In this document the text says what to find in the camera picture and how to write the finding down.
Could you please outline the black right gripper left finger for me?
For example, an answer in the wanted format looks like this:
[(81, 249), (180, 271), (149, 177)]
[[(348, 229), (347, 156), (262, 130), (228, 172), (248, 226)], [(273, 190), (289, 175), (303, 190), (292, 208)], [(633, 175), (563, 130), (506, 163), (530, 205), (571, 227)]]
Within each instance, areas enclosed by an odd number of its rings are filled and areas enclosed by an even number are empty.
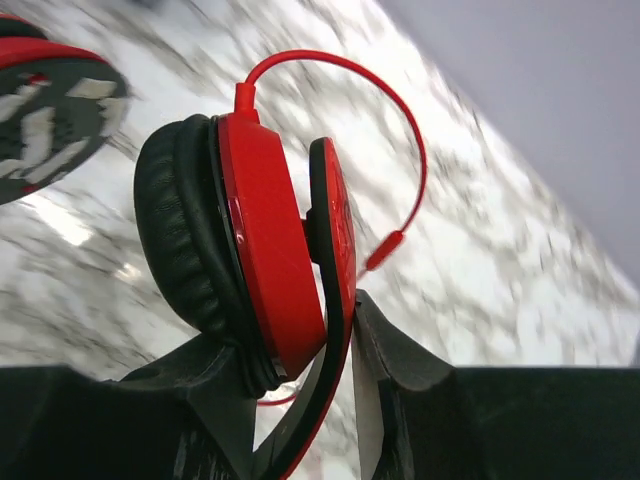
[(248, 479), (255, 402), (237, 351), (204, 335), (120, 381), (1, 370), (4, 479)]

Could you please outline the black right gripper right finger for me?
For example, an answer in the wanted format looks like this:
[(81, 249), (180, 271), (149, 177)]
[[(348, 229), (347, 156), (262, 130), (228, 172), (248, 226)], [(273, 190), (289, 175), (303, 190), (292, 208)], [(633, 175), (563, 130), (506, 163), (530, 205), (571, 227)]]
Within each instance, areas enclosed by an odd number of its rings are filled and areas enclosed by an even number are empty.
[(635, 479), (631, 367), (455, 367), (360, 292), (352, 338), (365, 479)]

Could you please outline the red black headphones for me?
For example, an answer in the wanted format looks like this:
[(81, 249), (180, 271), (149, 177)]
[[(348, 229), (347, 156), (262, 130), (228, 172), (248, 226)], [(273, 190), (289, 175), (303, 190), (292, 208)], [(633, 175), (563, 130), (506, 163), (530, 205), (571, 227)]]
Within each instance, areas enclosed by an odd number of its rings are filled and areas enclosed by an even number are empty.
[(136, 222), (151, 273), (172, 309), (236, 349), (255, 402), (251, 476), (297, 467), (333, 399), (356, 300), (353, 225), (332, 141), (309, 150), (312, 207), (300, 214), (280, 137), (260, 123), (256, 83), (292, 60), (347, 67), (290, 50), (256, 65), (231, 113), (156, 130), (134, 176)]

